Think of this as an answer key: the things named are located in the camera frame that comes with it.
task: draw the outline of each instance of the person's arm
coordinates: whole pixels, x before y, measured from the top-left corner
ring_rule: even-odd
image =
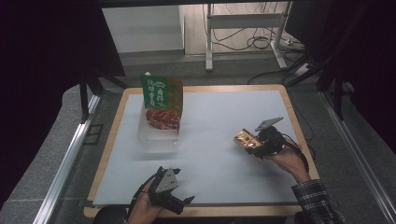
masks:
[[[149,200],[149,186],[151,181],[142,189],[136,199],[134,208],[128,218],[128,224],[150,224],[160,214],[162,207],[154,205]]]
[[[305,214],[314,223],[346,223],[344,215],[332,204],[321,180],[306,181],[292,189]]]
[[[292,148],[285,146],[278,154],[267,156],[266,159],[275,162],[294,177],[297,185],[293,186],[292,190],[304,213],[312,222],[346,222],[343,214],[332,205],[322,182],[318,179],[311,180],[303,161]]]

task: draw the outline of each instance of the black curtain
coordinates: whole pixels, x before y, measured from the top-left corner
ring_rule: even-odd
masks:
[[[394,1],[371,1],[342,54],[351,101],[396,153],[396,14]]]
[[[0,204],[40,149],[81,76],[124,76],[99,7],[0,3]]]

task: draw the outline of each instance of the metal rail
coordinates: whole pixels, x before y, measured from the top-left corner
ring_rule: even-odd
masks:
[[[385,218],[388,223],[396,223],[396,210],[395,206],[388,193],[382,186],[381,182],[376,177],[374,171],[370,167],[370,164],[364,158],[364,155],[359,150],[358,144],[353,138],[352,134],[349,132],[346,124],[341,121],[333,110],[332,100],[329,95],[325,92],[319,92],[320,97],[323,100],[330,116],[332,117],[332,121],[334,122],[338,132],[341,134],[344,142],[346,143],[346,147],[349,150],[353,160],[358,165],[359,170],[361,171],[361,175],[367,183],[370,191],[373,193],[375,200],[377,201],[381,211],[383,212]]]
[[[91,98],[89,104],[90,115],[88,116],[88,119],[85,123],[78,125],[76,133],[73,136],[73,139],[69,145],[69,148],[66,151],[66,154],[64,155],[61,166],[59,167],[59,170],[56,173],[56,176],[54,177],[52,184],[49,187],[49,191],[44,198],[44,202],[41,204],[41,207],[38,210],[35,221],[33,222],[34,224],[44,224],[50,220],[50,216],[52,215],[59,195],[62,192],[64,183],[66,182],[66,179],[75,162],[79,149],[81,148],[84,136],[88,131],[88,128],[90,127],[90,123],[92,121],[92,113],[95,111],[99,100],[100,97],[96,95]]]

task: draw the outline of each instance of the transparent plastic container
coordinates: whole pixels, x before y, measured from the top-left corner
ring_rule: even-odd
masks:
[[[138,139],[147,152],[173,152],[178,150],[177,130],[160,130],[151,127],[146,120],[146,108],[144,103],[140,111]]]

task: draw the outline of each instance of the sleeve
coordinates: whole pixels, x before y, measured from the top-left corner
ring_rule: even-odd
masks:
[[[321,180],[310,180],[292,187],[298,203],[313,223],[346,223],[344,215],[330,201]]]

